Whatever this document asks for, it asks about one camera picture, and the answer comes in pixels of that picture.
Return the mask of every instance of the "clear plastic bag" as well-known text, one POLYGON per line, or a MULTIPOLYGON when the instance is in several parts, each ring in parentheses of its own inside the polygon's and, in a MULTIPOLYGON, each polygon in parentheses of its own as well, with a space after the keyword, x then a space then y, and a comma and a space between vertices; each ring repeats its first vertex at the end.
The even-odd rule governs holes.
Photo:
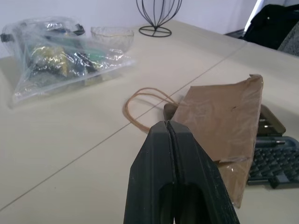
POLYGON ((1 40, 22 71, 13 103, 74 83, 83 87, 101 82, 103 73, 132 63, 121 50, 86 38, 84 33, 81 25, 65 17, 23 20, 4 27, 1 40))

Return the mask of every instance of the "table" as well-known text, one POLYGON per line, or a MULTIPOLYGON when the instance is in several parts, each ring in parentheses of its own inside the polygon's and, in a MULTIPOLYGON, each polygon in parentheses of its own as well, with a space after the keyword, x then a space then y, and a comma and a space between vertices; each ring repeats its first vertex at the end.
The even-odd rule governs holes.
MULTIPOLYGON (((173 36, 165 39, 135 30, 129 55, 137 62, 119 70, 120 78, 15 109, 7 102, 18 73, 11 58, 0 60, 1 223, 122 223, 129 168, 146 134, 121 109, 142 87, 180 100, 190 85, 234 83, 259 73, 264 103, 299 139, 297 58, 176 21, 168 27, 173 36), (278 82, 288 88, 275 92, 278 82)), ((130 110, 152 125, 163 119, 163 104, 147 101, 132 102, 130 110)), ((247 188, 237 214, 242 224, 298 223, 297 194, 247 188)))

